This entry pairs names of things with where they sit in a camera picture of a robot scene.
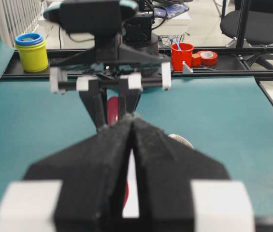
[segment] white table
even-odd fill
[[[48,0],[51,1],[50,7],[53,7],[57,4],[60,4],[62,0]],[[162,19],[156,18],[154,27],[160,24]],[[153,33],[156,35],[181,35],[188,30],[188,25],[191,21],[190,15],[188,12],[185,12],[177,17],[174,17],[170,20],[166,20],[161,27],[153,30]],[[52,30],[58,30],[58,24],[51,23],[47,21],[43,16],[39,19],[39,25],[44,28],[52,28]],[[72,41],[65,30],[60,30],[61,45],[62,48],[77,49],[77,48],[90,48],[94,46],[94,41],[76,43]],[[71,37],[75,40],[81,41],[86,39],[91,39],[93,36],[89,33],[73,34]]]

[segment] white bracket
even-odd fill
[[[237,45],[237,38],[234,37],[228,44],[225,45],[225,47],[228,47],[228,48],[236,48],[236,45]],[[247,42],[246,39],[244,39],[244,45],[243,47],[252,47],[251,44],[249,44]]]
[[[120,78],[128,80],[129,89],[139,89],[141,91],[143,90],[142,75],[139,72],[133,72],[129,75],[121,75]]]
[[[89,81],[97,80],[96,76],[83,75],[76,80],[76,91],[89,91]]]
[[[50,91],[52,93],[65,94],[64,89],[59,89],[59,82],[68,81],[68,74],[66,71],[61,70],[59,67],[51,67],[49,73]]]
[[[183,74],[192,74],[193,69],[190,68],[185,61],[183,61]]]

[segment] black office chair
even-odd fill
[[[230,38],[237,36],[238,21],[242,0],[235,0],[235,11],[230,12],[220,23],[222,33]],[[245,39],[251,45],[273,45],[273,0],[252,0]],[[264,54],[249,58],[249,65],[254,62],[266,69],[273,70],[273,55]]]

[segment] cable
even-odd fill
[[[60,29],[61,29],[61,26],[59,26],[59,42],[60,42],[60,49],[61,49],[61,48],[62,48],[62,46],[61,46]]]
[[[166,10],[166,8],[164,6],[155,6],[155,5],[152,5],[152,7],[153,8],[160,8],[160,9],[165,10],[165,16],[164,16],[162,22],[159,25],[157,25],[156,27],[152,28],[152,30],[154,30],[154,29],[157,29],[158,27],[160,27],[166,21],[166,19],[167,19],[167,10]]]
[[[87,41],[94,40],[94,38],[92,38],[92,39],[86,39],[86,40],[75,40],[75,39],[73,39],[73,38],[71,37],[70,34],[68,34],[68,36],[69,36],[70,40],[72,40],[72,41],[74,41],[74,42],[76,42],[76,43],[82,43],[82,42],[87,42]]]

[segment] red tape roll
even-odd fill
[[[214,66],[218,62],[218,55],[212,51],[199,51],[197,54],[201,56],[202,65]]]

